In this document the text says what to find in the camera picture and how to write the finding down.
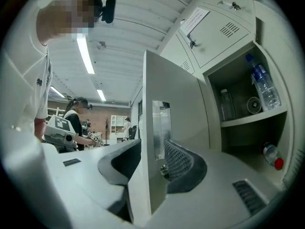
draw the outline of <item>bottle cap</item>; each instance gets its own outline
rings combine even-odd
[[[252,59],[253,59],[253,56],[252,56],[251,54],[247,54],[247,55],[246,55],[246,60],[247,60],[248,62],[250,62]]]
[[[281,170],[284,166],[284,160],[282,158],[277,158],[274,163],[274,166],[277,170]]]

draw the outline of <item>white shelf unit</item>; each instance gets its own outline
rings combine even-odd
[[[111,115],[111,134],[123,132],[124,122],[127,116]]]
[[[53,115],[63,118],[63,113],[64,112],[65,112],[65,110],[64,109],[60,109],[59,107],[57,107],[56,109],[48,108],[48,117],[46,118],[46,123],[49,121],[49,119]]]
[[[250,53],[261,62],[269,72],[281,98],[281,106],[270,111],[260,111],[251,114],[247,111],[246,103],[251,97],[258,97],[257,90],[251,82],[251,65],[245,56]],[[221,120],[221,94],[222,89],[227,89],[231,94],[237,119],[231,121],[220,121],[221,127],[221,151],[236,156],[253,169],[263,174],[279,189],[283,189],[283,170],[277,171],[270,166],[260,153],[260,145],[264,141],[275,144],[284,161],[288,160],[290,148],[290,127],[287,117],[287,107],[284,95],[285,85],[281,82],[276,69],[268,64],[264,54],[254,43],[239,50],[234,57],[216,67],[203,73],[211,84],[215,104],[218,109],[219,120]]]

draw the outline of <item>brick wall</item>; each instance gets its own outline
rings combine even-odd
[[[58,102],[51,102],[48,101],[49,108],[57,108],[65,109],[67,104],[58,103]],[[84,121],[89,119],[91,122],[91,131],[101,132],[102,139],[105,139],[105,118],[108,117],[109,119],[109,127],[107,130],[107,140],[109,140],[109,134],[111,129],[111,115],[125,115],[131,117],[131,110],[127,108],[112,108],[112,107],[99,107],[93,106],[92,110],[89,110],[87,114],[81,114],[80,120]]]

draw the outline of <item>black mesh grille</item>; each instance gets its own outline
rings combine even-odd
[[[256,214],[266,206],[263,200],[257,195],[253,188],[246,181],[233,183],[234,188],[243,200],[251,215]]]
[[[190,155],[180,151],[167,142],[165,142],[165,161],[168,168],[166,178],[169,181],[185,174],[193,164],[193,159]]]

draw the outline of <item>water bottle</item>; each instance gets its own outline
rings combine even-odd
[[[269,142],[263,143],[261,150],[268,164],[274,166],[277,170],[281,170],[284,166],[284,160],[281,158],[277,147]]]
[[[262,64],[255,62],[251,54],[246,55],[246,60],[253,66],[252,75],[257,82],[259,91],[268,110],[275,109],[281,105],[277,90]]]
[[[236,119],[235,106],[231,95],[228,93],[227,89],[221,90],[221,111],[222,120],[233,120]]]

